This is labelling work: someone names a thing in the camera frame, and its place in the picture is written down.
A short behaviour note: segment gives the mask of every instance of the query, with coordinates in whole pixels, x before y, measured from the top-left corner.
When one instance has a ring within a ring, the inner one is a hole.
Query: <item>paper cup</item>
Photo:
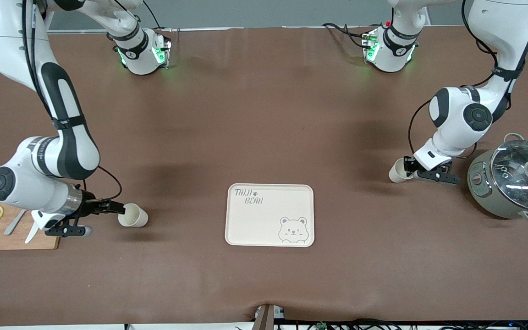
[[[138,205],[133,203],[126,204],[125,214],[118,214],[117,219],[124,227],[142,227],[148,222],[148,214]]]
[[[390,178],[390,181],[394,183],[405,182],[410,178],[413,178],[413,176],[407,176],[407,172],[405,171],[404,159],[402,158],[398,159],[396,163],[392,165],[390,171],[388,172],[388,177]]]

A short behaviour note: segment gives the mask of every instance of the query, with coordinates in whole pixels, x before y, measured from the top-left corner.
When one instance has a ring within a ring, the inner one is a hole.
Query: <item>green indicator light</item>
[[[159,64],[164,63],[164,61],[165,61],[164,52],[161,51],[160,48],[158,48],[158,49],[152,48],[152,50],[154,51],[154,56],[156,58],[156,62],[158,62]]]
[[[125,66],[126,65],[126,60],[123,59],[123,54],[121,53],[121,50],[119,50],[119,48],[117,49],[117,53],[119,54],[119,57],[121,59],[121,64],[123,64]]]
[[[380,45],[376,42],[370,50],[368,50],[368,60],[373,61],[376,58],[376,54],[380,50]]]
[[[409,57],[407,58],[407,62],[411,60],[412,56],[413,56],[413,50],[415,50],[415,46],[413,46],[411,48],[411,51],[409,51]]]

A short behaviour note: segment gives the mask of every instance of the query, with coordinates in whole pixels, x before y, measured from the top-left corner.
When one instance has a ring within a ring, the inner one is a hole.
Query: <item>pot lid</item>
[[[512,203],[528,209],[528,141],[509,141],[498,147],[490,161],[492,178]]]

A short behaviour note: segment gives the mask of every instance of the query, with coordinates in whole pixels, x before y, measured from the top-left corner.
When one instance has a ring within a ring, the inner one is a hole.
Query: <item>wire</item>
[[[348,34],[348,31],[342,29],[341,27],[339,27],[338,25],[335,25],[333,23],[325,23],[323,24],[323,27],[332,27],[332,28],[336,28],[337,31],[343,33],[343,34]],[[357,33],[349,33],[350,35],[352,36],[355,36],[355,37],[358,37],[358,38],[362,38],[362,35],[361,34],[357,34]]]
[[[463,25],[466,27],[466,30],[476,40],[478,49],[481,50],[482,52],[485,52],[486,54],[492,55],[492,58],[494,59],[494,66],[497,66],[498,59],[496,58],[496,53],[493,52],[493,50],[487,44],[484,44],[482,40],[478,39],[478,37],[476,37],[474,33],[472,33],[472,30],[470,29],[470,25],[468,24],[468,20],[466,19],[466,0],[462,0],[462,21],[463,21]]]
[[[456,158],[458,158],[458,159],[467,159],[467,158],[471,157],[476,152],[476,148],[478,148],[478,142],[474,143],[474,148],[472,149],[472,152],[469,155],[467,155],[467,156],[457,156]]]
[[[134,15],[132,12],[130,12],[126,7],[124,7],[121,2],[119,2],[118,0],[113,0],[115,1],[116,4],[118,4],[126,13],[128,13],[128,15],[130,15],[131,17],[133,17],[133,19],[135,19],[136,21],[138,22],[141,22],[142,20],[140,19],[139,16],[137,15]]]
[[[160,25],[160,23],[158,23],[158,19],[156,19],[156,16],[155,16],[154,12],[153,12],[152,9],[150,8],[150,6],[148,6],[148,4],[146,3],[146,1],[143,0],[142,2],[143,2],[143,4],[144,4],[144,6],[146,6],[146,8],[148,8],[148,11],[152,14],[152,18],[153,18],[154,21],[156,22],[156,28],[157,28],[157,29],[164,29],[164,27],[162,27],[162,26]]]
[[[479,83],[475,83],[473,84],[474,87],[478,87],[480,86],[481,84],[485,83],[485,82],[488,82],[490,80],[490,78],[492,78],[492,76],[494,76],[494,73],[491,73],[486,79],[484,79],[483,81],[479,82]]]
[[[119,186],[119,192],[114,195],[114,196],[111,196],[109,198],[101,198],[101,201],[109,201],[109,200],[114,200],[115,198],[119,197],[119,195],[121,195],[121,192],[123,191],[123,188],[121,186],[121,182],[119,182],[119,180],[117,179],[116,176],[112,175],[111,172],[109,172],[108,170],[104,169],[101,165],[98,166],[99,169],[101,171],[104,171],[105,173],[107,173],[107,175],[111,176],[111,178],[113,178],[113,180],[115,180],[115,182],[117,182],[117,185]]]
[[[335,24],[333,24],[333,23],[325,23],[325,24],[323,24],[323,27],[334,27],[334,28],[336,28],[339,32],[341,32],[341,33],[345,33],[346,35],[350,36],[350,40],[352,40],[352,42],[353,42],[356,46],[358,46],[358,47],[360,47],[360,48],[363,48],[363,49],[365,49],[365,50],[369,50],[369,49],[370,49],[370,46],[366,46],[366,45],[364,45],[364,44],[358,44],[358,42],[356,42],[356,41],[354,40],[354,37],[356,37],[356,38],[362,38],[362,35],[363,35],[363,34],[359,34],[359,33],[351,33],[351,32],[350,32],[350,29],[347,28],[347,24],[344,24],[344,26],[343,26],[344,28],[343,28],[343,29],[342,29],[341,27],[338,27],[337,25],[335,25]]]
[[[350,33],[350,30],[347,28],[347,24],[344,24],[343,25],[344,29],[346,29],[346,32],[347,32],[347,35],[350,36],[350,40],[352,40],[352,42],[360,47],[360,48],[364,48],[365,50],[369,50],[370,49],[370,46],[365,46],[363,44],[358,44],[355,40],[354,40],[354,37],[352,36],[352,34]]]
[[[38,97],[40,98],[40,101],[44,105],[44,109],[46,109],[46,112],[48,113],[48,116],[52,119],[52,113],[50,112],[50,108],[48,107],[48,103],[46,103],[46,99],[44,98],[44,94],[42,94],[42,89],[40,88],[40,83],[38,81],[38,77],[36,76],[36,54],[35,54],[35,44],[36,44],[36,25],[33,24],[34,27],[32,27],[32,40],[31,40],[31,51],[32,51],[32,59],[30,59],[30,53],[28,51],[28,32],[27,32],[27,26],[26,26],[26,19],[27,19],[27,6],[28,6],[28,0],[22,1],[22,41],[23,41],[23,52],[26,57],[26,63],[27,63],[27,69],[30,73],[30,78],[32,79],[32,84],[34,85],[34,89],[36,90],[36,93],[38,94]]]
[[[411,129],[413,127],[413,121],[415,121],[415,117],[417,117],[417,114],[419,114],[419,111],[421,111],[421,109],[423,109],[424,106],[426,106],[429,102],[431,102],[431,100],[428,100],[427,102],[421,104],[421,106],[415,111],[415,113],[413,113],[412,117],[411,117],[411,121],[409,122],[409,130],[408,130],[408,133],[407,133],[407,138],[409,140],[409,147],[411,148],[411,153],[415,153],[415,148],[413,148],[413,142],[411,141]]]

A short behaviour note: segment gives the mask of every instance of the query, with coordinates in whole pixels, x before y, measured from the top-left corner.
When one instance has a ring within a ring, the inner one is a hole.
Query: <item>cutting board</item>
[[[4,209],[4,215],[0,218],[0,249],[55,249],[58,247],[60,238],[46,236],[42,230],[38,230],[30,243],[24,243],[34,223],[29,211],[24,213],[13,233],[10,236],[5,236],[6,228],[21,209],[5,205],[2,202],[0,202],[0,206]]]

